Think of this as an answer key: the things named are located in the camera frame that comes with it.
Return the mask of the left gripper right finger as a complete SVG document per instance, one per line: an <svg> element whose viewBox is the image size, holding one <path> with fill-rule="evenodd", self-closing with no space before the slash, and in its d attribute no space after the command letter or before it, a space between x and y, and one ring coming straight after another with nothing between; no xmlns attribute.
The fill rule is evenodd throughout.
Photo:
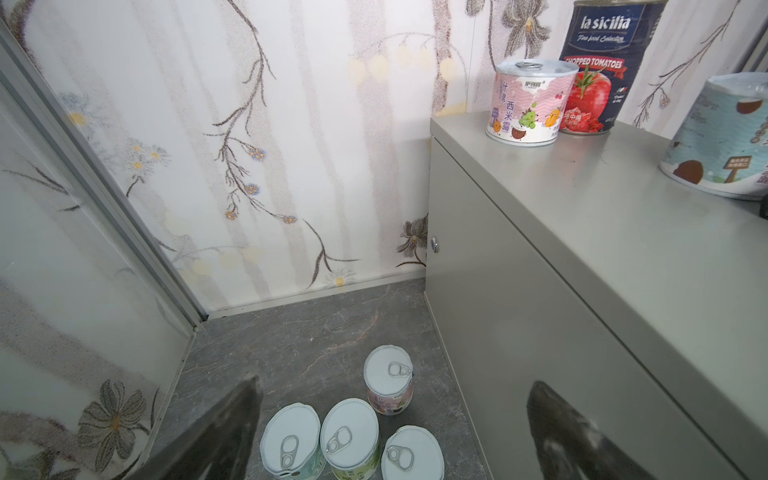
<svg viewBox="0 0 768 480"><path fill-rule="evenodd" d="M653 477L545 382L533 383L526 409L545 479Z"/></svg>

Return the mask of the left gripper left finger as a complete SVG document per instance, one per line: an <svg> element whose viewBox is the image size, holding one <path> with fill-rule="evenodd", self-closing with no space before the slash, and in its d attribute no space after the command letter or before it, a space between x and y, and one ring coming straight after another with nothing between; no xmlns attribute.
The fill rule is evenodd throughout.
<svg viewBox="0 0 768 480"><path fill-rule="evenodd" d="M243 479L263 391L245 376L185 432L135 471L132 479Z"/></svg>

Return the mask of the pink label can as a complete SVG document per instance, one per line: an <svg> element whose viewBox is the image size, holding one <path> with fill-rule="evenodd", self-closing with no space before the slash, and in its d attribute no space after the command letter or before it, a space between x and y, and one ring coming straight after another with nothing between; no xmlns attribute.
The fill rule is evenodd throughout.
<svg viewBox="0 0 768 480"><path fill-rule="evenodd" d="M562 60L509 58L495 71L486 135L516 146L554 143L579 67Z"/></svg>

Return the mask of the dark blue tomato can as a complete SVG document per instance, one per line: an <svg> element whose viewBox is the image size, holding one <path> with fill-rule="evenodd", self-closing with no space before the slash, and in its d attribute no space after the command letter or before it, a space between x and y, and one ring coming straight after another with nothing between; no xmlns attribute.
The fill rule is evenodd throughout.
<svg viewBox="0 0 768 480"><path fill-rule="evenodd" d="M616 123L664 1L576 1L560 59L579 67L560 129L596 135Z"/></svg>

